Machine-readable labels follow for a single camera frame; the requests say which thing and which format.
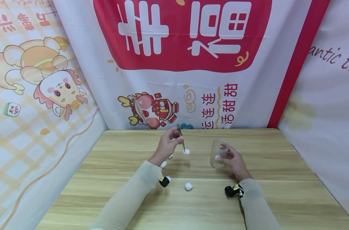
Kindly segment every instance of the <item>arm sleeve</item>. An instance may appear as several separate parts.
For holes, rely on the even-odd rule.
[[[259,184],[254,179],[245,179],[240,182],[240,185],[244,189],[241,204],[247,230],[280,230]]]
[[[124,230],[161,177],[160,167],[143,162],[131,179],[107,202],[89,229]]]

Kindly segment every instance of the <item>metal tweezers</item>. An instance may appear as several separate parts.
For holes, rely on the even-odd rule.
[[[177,129],[179,131],[179,136],[183,136],[182,135],[182,132],[181,132],[181,127],[179,126],[179,124],[177,124]],[[185,141],[182,140],[182,146],[183,146],[183,150],[186,151],[186,148],[185,148]]]

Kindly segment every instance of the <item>transparent container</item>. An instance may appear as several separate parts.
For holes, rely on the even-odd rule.
[[[211,153],[210,153],[210,165],[213,168],[220,169],[224,166],[224,164],[221,164],[217,162],[215,159],[216,156],[223,156],[226,157],[228,153],[228,142],[223,139],[214,139],[213,144],[211,145]]]

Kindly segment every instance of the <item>left hand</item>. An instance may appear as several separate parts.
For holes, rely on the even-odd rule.
[[[174,153],[175,147],[182,144],[182,141],[183,137],[179,136],[177,127],[167,129],[167,131],[160,137],[158,148],[152,157],[150,157],[148,162],[160,167],[160,165]]]

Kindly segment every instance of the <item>wooden table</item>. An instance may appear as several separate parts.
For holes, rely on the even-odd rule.
[[[157,147],[163,131],[109,130],[96,143],[37,230],[86,230],[106,202]],[[186,148],[178,146],[163,169],[172,183],[159,184],[146,197],[127,229],[245,229],[239,201],[224,188],[235,181],[227,168],[209,165],[211,143],[228,140],[258,180],[281,228],[349,230],[349,217],[276,129],[184,130]],[[184,184],[191,182],[192,191]]]

